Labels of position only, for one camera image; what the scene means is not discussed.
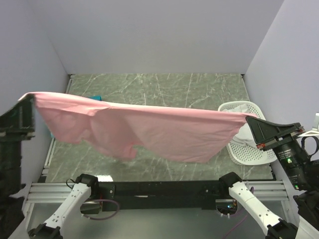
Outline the pink t-shirt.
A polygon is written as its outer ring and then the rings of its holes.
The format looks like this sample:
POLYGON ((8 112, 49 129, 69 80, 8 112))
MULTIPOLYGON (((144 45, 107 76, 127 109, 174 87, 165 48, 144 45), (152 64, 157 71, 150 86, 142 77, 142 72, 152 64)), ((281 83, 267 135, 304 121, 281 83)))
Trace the pink t-shirt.
POLYGON ((86 97, 32 92, 34 104, 54 137, 88 142, 118 159, 134 159, 135 146, 179 162, 208 162, 246 123, 246 113, 128 105, 86 97))

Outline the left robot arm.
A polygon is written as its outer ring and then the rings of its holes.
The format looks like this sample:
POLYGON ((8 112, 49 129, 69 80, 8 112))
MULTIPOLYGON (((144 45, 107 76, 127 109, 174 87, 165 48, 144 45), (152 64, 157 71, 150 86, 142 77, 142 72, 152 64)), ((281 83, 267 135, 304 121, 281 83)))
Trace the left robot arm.
MULTIPOLYGON (((24 220, 24 197, 15 198, 25 187, 21 182, 21 143, 30 140, 35 132, 33 94, 18 103, 0 117, 0 237, 9 238, 24 220)), ((23 232, 26 239, 61 239, 67 222, 80 212, 86 200, 99 196, 98 178, 81 174, 55 213, 30 232, 23 232)))

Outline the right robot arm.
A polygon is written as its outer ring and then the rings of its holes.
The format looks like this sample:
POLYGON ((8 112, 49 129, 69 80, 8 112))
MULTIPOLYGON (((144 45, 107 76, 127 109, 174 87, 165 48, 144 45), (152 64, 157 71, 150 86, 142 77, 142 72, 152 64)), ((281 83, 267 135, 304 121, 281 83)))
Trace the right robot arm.
POLYGON ((236 173, 219 179, 219 194, 233 199, 261 228, 266 239, 317 239, 319 237, 319 162, 306 151, 305 143, 312 138, 319 141, 319 117, 312 129, 304 130, 300 123, 278 124, 255 117, 246 121, 259 150, 273 150, 293 188, 300 192, 293 196, 299 220, 288 212, 289 203, 281 202, 281 214, 272 211, 253 193, 251 186, 236 173))

